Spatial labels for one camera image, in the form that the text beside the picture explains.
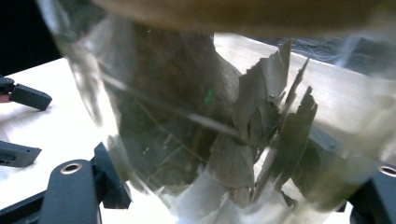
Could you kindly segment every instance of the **clear plastic container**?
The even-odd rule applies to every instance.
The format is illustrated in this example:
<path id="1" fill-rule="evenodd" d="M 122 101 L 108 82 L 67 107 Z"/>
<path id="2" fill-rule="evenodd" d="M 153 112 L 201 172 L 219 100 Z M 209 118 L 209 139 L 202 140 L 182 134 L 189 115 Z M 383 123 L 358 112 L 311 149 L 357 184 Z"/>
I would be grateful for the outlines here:
<path id="1" fill-rule="evenodd" d="M 320 223 L 394 155 L 391 3 L 97 2 L 37 0 L 126 188 L 177 223 Z"/>

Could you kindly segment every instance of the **white table surface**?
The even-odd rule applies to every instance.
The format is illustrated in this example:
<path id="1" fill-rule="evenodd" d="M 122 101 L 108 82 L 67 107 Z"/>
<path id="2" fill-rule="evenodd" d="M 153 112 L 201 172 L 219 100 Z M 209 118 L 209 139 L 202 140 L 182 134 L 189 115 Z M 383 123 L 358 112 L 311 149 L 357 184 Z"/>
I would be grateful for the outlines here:
<path id="1" fill-rule="evenodd" d="M 44 112 L 16 103 L 0 104 L 0 140 L 42 149 L 35 163 L 29 167 L 0 166 L 0 209 L 45 190 L 50 172 L 59 164 L 75 159 L 90 160 L 93 149 L 101 141 L 101 135 L 79 98 L 66 59 L 46 63 L 9 77 L 16 83 L 49 94 L 53 100 Z M 127 211 L 102 209 L 102 219 L 104 223 L 175 221 L 166 214 L 163 206 L 149 207 L 153 203 L 147 203 L 148 200 L 155 199 L 135 198 Z M 348 223 L 349 213 L 350 206 L 344 214 L 331 215 L 326 223 Z"/>

